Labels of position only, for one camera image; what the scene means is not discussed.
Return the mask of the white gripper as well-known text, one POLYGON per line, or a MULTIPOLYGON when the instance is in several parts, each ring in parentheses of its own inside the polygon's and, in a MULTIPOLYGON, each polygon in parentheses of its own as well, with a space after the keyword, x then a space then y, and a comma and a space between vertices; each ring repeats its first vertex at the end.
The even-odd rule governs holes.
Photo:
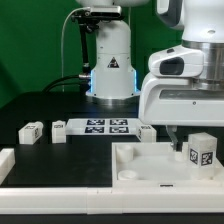
POLYGON ((166 126, 176 151, 176 126, 224 127, 224 91, 199 90, 190 78, 157 78, 149 73, 142 84, 138 117, 144 124, 166 126))

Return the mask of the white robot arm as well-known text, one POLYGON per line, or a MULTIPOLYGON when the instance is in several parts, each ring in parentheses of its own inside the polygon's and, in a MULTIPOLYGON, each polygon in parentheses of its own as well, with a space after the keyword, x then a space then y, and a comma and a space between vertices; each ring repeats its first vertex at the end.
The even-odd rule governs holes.
MULTIPOLYGON (((85 13, 91 22, 120 15, 121 6, 148 1, 77 0, 87 8, 85 13)), ((224 127, 224 0, 157 0, 156 6, 164 24, 183 29, 182 43, 149 57, 149 73, 141 87, 140 120, 167 127, 224 127)), ((97 37, 97 53, 101 56, 91 78, 91 94, 98 99, 111 97, 113 92, 110 89, 109 94, 100 84, 109 84, 110 80, 115 87, 118 81, 131 81, 131 90, 134 80, 127 78, 130 63, 118 53, 118 47, 112 57, 112 40, 106 39, 106 29, 109 31, 109 25, 101 24, 97 37)), ((116 97, 127 98, 128 87, 116 97)))

